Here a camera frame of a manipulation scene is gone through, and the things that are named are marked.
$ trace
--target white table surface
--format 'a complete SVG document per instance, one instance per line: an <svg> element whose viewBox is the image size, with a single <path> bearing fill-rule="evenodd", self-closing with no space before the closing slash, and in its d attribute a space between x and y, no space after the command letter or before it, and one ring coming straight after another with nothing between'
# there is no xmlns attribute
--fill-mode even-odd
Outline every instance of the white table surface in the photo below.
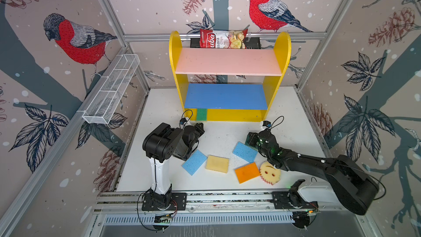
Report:
<svg viewBox="0 0 421 237"><path fill-rule="evenodd" d="M182 113L177 89L150 91L118 184L118 192L146 191L151 187L152 168L142 149L143 141L162 122L171 127L178 127ZM301 154L324 157L293 87L279 88L267 119L272 122L281 115L285 117L284 122L272 130L280 146ZM173 190L280 189L290 187L298 179L311 178L301 172L281 171L281 180L273 186L260 177L239 184L234 169L245 166L248 162L234 155L232 151L237 142L245 142L248 132L259 132L260 123L204 122L204 129L205 133L199 138L197 150L206 156L229 158L228 173L207 170L204 162L191 176L182 168L184 161L171 157L170 181ZM257 154L255 159L257 167L264 161L266 159Z"/></svg>

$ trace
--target blue shelf board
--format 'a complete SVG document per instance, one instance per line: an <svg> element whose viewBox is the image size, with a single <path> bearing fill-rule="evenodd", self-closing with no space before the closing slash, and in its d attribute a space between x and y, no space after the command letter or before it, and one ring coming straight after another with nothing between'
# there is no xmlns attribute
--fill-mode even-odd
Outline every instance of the blue shelf board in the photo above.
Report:
<svg viewBox="0 0 421 237"><path fill-rule="evenodd" d="M191 83L185 108L267 110L261 84Z"/></svg>

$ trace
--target bullfinch illustration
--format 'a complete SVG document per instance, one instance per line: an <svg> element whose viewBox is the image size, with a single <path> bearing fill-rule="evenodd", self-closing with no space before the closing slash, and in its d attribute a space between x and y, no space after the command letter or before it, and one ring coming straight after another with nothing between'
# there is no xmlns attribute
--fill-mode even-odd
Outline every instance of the bullfinch illustration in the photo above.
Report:
<svg viewBox="0 0 421 237"><path fill-rule="evenodd" d="M91 80L95 75L101 76L96 72L96 63L102 56L105 56L105 48L108 43L117 38L91 26L71 22L57 13L50 14L45 19L44 30L47 39L54 39L72 60L95 66Z"/></svg>
<svg viewBox="0 0 421 237"><path fill-rule="evenodd" d="M303 27L298 19L292 16L288 6L280 0L250 0L250 18L259 28L274 30L282 27L296 27L311 32Z"/></svg>

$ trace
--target chips bag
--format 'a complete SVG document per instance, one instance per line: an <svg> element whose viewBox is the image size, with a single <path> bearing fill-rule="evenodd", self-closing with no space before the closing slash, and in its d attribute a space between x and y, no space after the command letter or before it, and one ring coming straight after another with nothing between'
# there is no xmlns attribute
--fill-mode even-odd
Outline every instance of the chips bag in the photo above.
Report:
<svg viewBox="0 0 421 237"><path fill-rule="evenodd" d="M243 31L213 31L200 30L200 47L216 49L245 49L244 38L247 29Z"/></svg>

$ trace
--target sponge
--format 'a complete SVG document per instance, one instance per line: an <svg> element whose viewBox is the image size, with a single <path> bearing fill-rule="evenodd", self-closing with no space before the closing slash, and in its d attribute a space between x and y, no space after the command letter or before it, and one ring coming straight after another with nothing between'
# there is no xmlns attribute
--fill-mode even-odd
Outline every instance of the sponge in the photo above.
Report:
<svg viewBox="0 0 421 237"><path fill-rule="evenodd" d="M208 109L197 109L196 121L204 122L208 120Z"/></svg>
<svg viewBox="0 0 421 237"><path fill-rule="evenodd" d="M266 161L260 166L260 176L266 183L274 185L281 180L281 170Z"/></svg>
<svg viewBox="0 0 421 237"><path fill-rule="evenodd" d="M238 182L240 184L246 182L247 180L260 176L259 169L257 168L255 162L236 169L235 174L237 175Z"/></svg>
<svg viewBox="0 0 421 237"><path fill-rule="evenodd" d="M257 151L246 146L245 144L238 142L234 148L233 154L241 157L249 163L253 163L256 158Z"/></svg>
<svg viewBox="0 0 421 237"><path fill-rule="evenodd" d="M193 176L193 174L199 169L199 167L206 161L206 156L202 152L196 150L189 159L184 162L182 167Z"/></svg>
<svg viewBox="0 0 421 237"><path fill-rule="evenodd" d="M228 164L228 158L209 155L208 162L206 163L206 169L209 169L211 171L228 173Z"/></svg>

